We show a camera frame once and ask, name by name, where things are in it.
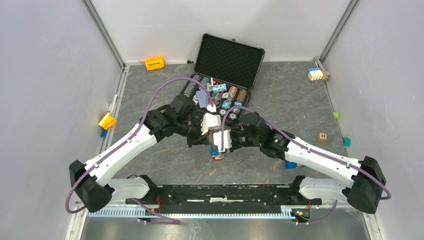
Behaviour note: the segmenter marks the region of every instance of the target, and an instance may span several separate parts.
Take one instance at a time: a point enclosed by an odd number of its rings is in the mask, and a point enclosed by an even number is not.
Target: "gray floor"
[[[173,64],[147,71],[131,66],[126,80],[112,142],[122,138],[142,117],[153,92],[165,81],[189,77],[193,64]],[[248,107],[273,121],[283,130],[325,150],[346,156],[342,136],[333,117],[323,81],[310,81],[306,74],[312,62],[265,62],[251,91]],[[152,109],[170,103],[185,81],[165,87]],[[318,133],[327,141],[318,142]],[[262,154],[257,148],[243,148],[212,161],[210,147],[188,148],[184,137],[173,135],[134,158],[115,178],[146,174],[156,184],[291,183],[294,176],[324,178],[308,167],[286,169],[284,162]]]
[[[322,81],[310,81],[306,71],[312,62],[265,62],[252,90],[248,105],[283,130],[325,150],[347,156],[342,136],[333,117]],[[123,137],[138,122],[153,92],[166,80],[188,77],[192,64],[167,65],[146,71],[131,66],[112,141]],[[153,108],[168,104],[185,82],[176,82],[159,93]],[[328,140],[318,142],[318,133]],[[258,149],[244,148],[226,154],[223,161],[211,161],[208,146],[188,148],[186,140],[172,136],[138,155],[115,178],[146,174],[156,184],[291,183],[296,175],[326,177],[307,167],[286,169],[281,160],[271,159]],[[329,209],[314,209],[319,219]],[[183,219],[181,225],[144,225],[131,218],[88,218],[81,239],[370,239],[361,212],[337,209],[331,218],[310,226],[295,226],[288,220]]]

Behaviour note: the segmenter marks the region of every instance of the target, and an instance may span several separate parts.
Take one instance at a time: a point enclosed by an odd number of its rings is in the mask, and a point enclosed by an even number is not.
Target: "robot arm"
[[[259,147],[260,151],[270,158],[278,158],[302,164],[317,170],[332,179],[313,179],[297,176],[290,188],[306,199],[326,199],[347,201],[354,208],[369,214],[377,210],[383,190],[371,179],[349,166],[361,168],[379,180],[383,185],[386,179],[377,161],[366,156],[364,160],[345,157],[313,146],[285,132],[300,147],[288,140],[277,130],[271,129],[257,112],[250,112],[240,118],[237,128],[224,131],[224,147],[233,152],[242,147]],[[221,150],[221,132],[213,134],[214,144]],[[320,153],[341,160],[348,165],[342,165],[319,154],[310,152],[314,149]]]
[[[149,111],[141,128],[137,123],[129,133],[100,155],[85,163],[79,160],[71,163],[71,185],[73,186],[89,168],[95,166],[75,189],[89,212],[100,210],[110,201],[143,198],[149,191],[145,180],[140,177],[112,177],[138,154],[174,133],[187,137],[189,147],[209,144],[208,133],[202,133],[202,119],[203,112],[195,107],[195,103],[184,95],[178,95],[170,105]],[[106,155],[108,157],[101,164],[97,164],[97,161]]]

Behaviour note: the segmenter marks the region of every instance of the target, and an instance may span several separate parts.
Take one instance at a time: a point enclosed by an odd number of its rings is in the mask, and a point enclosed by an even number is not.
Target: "toy block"
[[[318,67],[318,70],[310,71],[310,72],[307,74],[307,76],[309,77],[309,79],[310,79],[311,81],[314,81],[314,80],[322,79],[322,78],[323,78],[323,76],[324,76],[324,74],[323,74],[323,72],[320,70],[320,68]]]
[[[321,71],[321,68],[319,68],[319,67],[309,68],[309,69],[307,70],[307,73],[309,74],[310,72],[318,71],[318,70],[320,70],[320,71]]]
[[[287,160],[284,161],[284,164],[285,164],[285,168],[286,169],[295,169],[298,166],[297,163],[291,162],[291,161],[287,161]]]
[[[320,142],[324,142],[324,141],[326,141],[327,140],[327,134],[326,133],[322,133],[322,132],[320,132],[319,134],[318,134],[318,141],[320,141]]]
[[[343,145],[344,145],[345,148],[351,146],[351,139],[350,138],[348,138],[347,136],[344,136],[341,139],[343,139]]]
[[[322,78],[321,79],[324,80],[324,81],[329,79],[329,76],[327,75],[326,71],[322,71]]]
[[[117,121],[109,112],[107,112],[101,119],[98,125],[106,130],[115,125]]]
[[[103,128],[101,130],[101,135],[100,136],[105,139],[107,135],[108,135],[108,130],[106,130],[106,129]]]
[[[146,64],[147,71],[161,69],[165,67],[165,61],[163,56],[155,56],[151,58],[146,58],[144,62]]]

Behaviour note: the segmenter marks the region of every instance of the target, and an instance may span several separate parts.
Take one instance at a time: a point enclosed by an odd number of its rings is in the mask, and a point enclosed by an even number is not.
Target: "black case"
[[[194,65],[194,74],[202,77],[213,78],[227,85],[227,91],[231,86],[238,88],[237,94],[231,103],[234,105],[235,99],[239,95],[240,89],[247,90],[247,95],[243,106],[248,106],[251,92],[255,86],[259,68],[265,56],[263,48],[246,45],[233,40],[224,39],[217,36],[212,36],[205,33],[202,37],[197,59]],[[190,81],[182,89],[184,92]],[[206,108],[201,108],[205,113],[209,111]],[[225,125],[236,127],[240,122],[240,116],[244,110],[237,114],[236,119],[227,117]]]

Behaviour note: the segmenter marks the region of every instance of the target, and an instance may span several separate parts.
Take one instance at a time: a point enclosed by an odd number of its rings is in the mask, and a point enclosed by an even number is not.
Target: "purple cable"
[[[337,200],[334,202],[334,205],[332,206],[331,211],[327,214],[327,216],[320,218],[320,219],[317,219],[317,220],[313,220],[313,221],[298,222],[298,223],[296,223],[296,225],[305,226],[305,225],[316,224],[316,223],[319,223],[321,221],[324,221],[324,220],[328,219],[329,217],[331,217],[331,215],[333,215],[333,213],[336,211],[336,206],[337,206]]]
[[[158,93],[159,93],[159,91],[161,90],[161,89],[163,89],[166,85],[168,85],[168,84],[170,84],[170,83],[172,83],[172,82],[175,82],[175,81],[180,81],[180,80],[186,80],[186,81],[191,81],[191,82],[195,82],[196,84],[198,84],[199,86],[201,86],[203,89],[204,89],[204,91],[205,92],[207,92],[207,96],[208,96],[208,98],[209,98],[209,102],[210,102],[210,104],[213,106],[214,105],[214,102],[212,101],[212,97],[211,97],[211,94],[209,93],[209,91],[208,91],[208,89],[203,85],[203,84],[201,84],[200,82],[198,82],[198,81],[196,81],[196,80],[194,80],[194,79],[192,79],[192,78],[188,78],[188,77],[178,77],[178,78],[174,78],[174,79],[171,79],[171,80],[169,80],[169,81],[167,81],[167,82],[165,82],[164,84],[162,84],[154,93],[153,93],[153,95],[151,96],[151,98],[150,98],[150,101],[148,102],[148,105],[147,105],[147,109],[146,109],[146,111],[144,112],[144,115],[143,115],[143,118],[140,120],[140,122],[139,122],[139,126],[137,127],[137,129],[128,137],[128,139],[129,140],[131,140],[131,139],[133,139],[133,137],[135,136],[135,135],[137,135],[137,133],[139,132],[139,130],[142,128],[142,126],[143,126],[143,124],[144,124],[144,122],[145,122],[145,119],[146,119],[146,116],[147,116],[147,114],[148,114],[148,112],[149,112],[149,109],[150,109],[150,107],[152,106],[152,103],[153,103],[153,100],[155,99],[155,97],[156,97],[156,95],[158,95]],[[101,157],[97,162],[96,162],[96,164],[97,165],[99,165],[99,164],[101,164],[105,159],[107,159],[110,155],[112,155],[113,153],[115,153],[116,151],[118,151],[120,148],[122,148],[125,144],[127,144],[127,141],[123,141],[121,144],[119,144],[116,148],[114,148],[114,149],[112,149],[110,152],[108,152],[108,153],[106,153],[103,157]],[[73,186],[72,186],[72,188],[70,189],[70,191],[69,191],[69,193],[68,193],[68,195],[67,195],[67,197],[66,197],[66,201],[65,201],[65,209],[66,209],[66,211],[69,213],[69,214],[76,214],[76,213],[78,213],[78,212],[80,212],[80,211],[82,211],[83,209],[85,209],[86,207],[85,206],[83,206],[83,207],[80,207],[80,208],[78,208],[77,210],[71,210],[70,208],[69,208],[69,202],[71,201],[71,197],[72,197],[72,193],[74,193],[75,192],[75,189],[77,189],[77,187],[78,187],[78,185],[83,181],[83,179],[91,172],[91,171],[93,171],[94,170],[94,165],[93,166],[91,166],[87,171],[85,171],[82,175],[81,175],[81,177],[79,177],[78,178],[78,180],[73,184]]]
[[[228,109],[228,111],[226,111],[226,113],[225,113],[225,115],[224,115],[224,117],[223,117],[223,119],[222,119],[222,124],[221,124],[221,133],[223,133],[224,132],[224,127],[225,127],[225,121],[226,121],[226,119],[227,119],[227,116],[228,116],[228,114],[233,110],[233,109],[243,109],[243,110],[246,110],[246,111],[248,111],[248,112],[251,112],[251,113],[253,113],[254,111],[253,110],[251,110],[251,109],[249,109],[249,108],[247,108],[247,107],[244,107],[244,106],[233,106],[233,107],[231,107],[230,109]],[[340,160],[340,159],[337,159],[337,158],[335,158],[335,157],[333,157],[333,156],[330,156],[330,155],[327,155],[327,154],[325,154],[325,153],[322,153],[322,152],[319,152],[319,151],[317,151],[317,150],[314,150],[314,149],[312,149],[312,148],[308,148],[307,146],[305,146],[305,145],[303,145],[303,144],[301,144],[300,142],[298,142],[298,141],[296,141],[296,140],[294,140],[293,138],[291,138],[291,137],[289,137],[285,132],[283,132],[283,130],[281,130],[278,126],[276,126],[274,123],[272,123],[271,121],[269,121],[269,120],[267,120],[267,119],[265,119],[265,118],[263,118],[263,120],[266,122],[266,123],[268,123],[271,127],[273,127],[274,129],[276,129],[280,134],[282,134],[286,139],[288,139],[288,140],[290,140],[290,142],[292,142],[292,143],[294,143],[294,144],[296,144],[296,145],[298,145],[299,147],[301,147],[302,149],[306,149],[306,150],[308,150],[308,152],[311,152],[311,153],[314,153],[314,154],[317,154],[317,155],[319,155],[319,156],[321,156],[321,157],[324,157],[324,158],[327,158],[327,159],[330,159],[330,160],[333,160],[333,161],[336,161],[337,163],[339,163],[339,164],[342,164],[342,165],[345,165],[345,166],[347,166],[348,165],[348,163],[347,162],[344,162],[344,161],[342,161],[342,160]],[[224,151],[225,149],[224,149],[224,134],[221,134],[221,151]],[[359,168],[359,167],[357,167],[357,166],[355,166],[355,165],[349,165],[348,166],[349,168],[353,168],[353,169],[355,169],[356,171],[358,171],[358,172],[360,172],[360,173],[362,173],[363,175],[365,175],[365,176],[367,176],[369,179],[371,179],[374,183],[376,183],[381,189],[383,189],[383,191],[385,191],[385,193],[387,194],[387,196],[384,196],[384,197],[381,197],[380,199],[381,200],[389,200],[390,198],[392,198],[392,194],[390,193],[390,191],[387,189],[387,187],[386,186],[384,186],[379,180],[377,180],[374,176],[372,176],[371,174],[369,174],[368,172],[366,172],[365,170],[363,170],[362,168]]]
[[[169,220],[169,221],[147,221],[146,223],[148,223],[148,224],[180,224],[181,223],[181,221],[178,220],[178,219],[170,218],[170,217],[161,215],[161,214],[159,214],[157,212],[154,212],[154,211],[150,210],[148,207],[146,207],[145,205],[143,205],[143,203],[141,203],[139,200],[137,200],[137,198],[131,198],[131,199],[136,204],[138,204],[142,208],[144,208],[147,212],[149,212],[149,213],[151,213],[151,214],[153,214],[155,216],[158,216],[159,218],[163,218],[163,219]]]

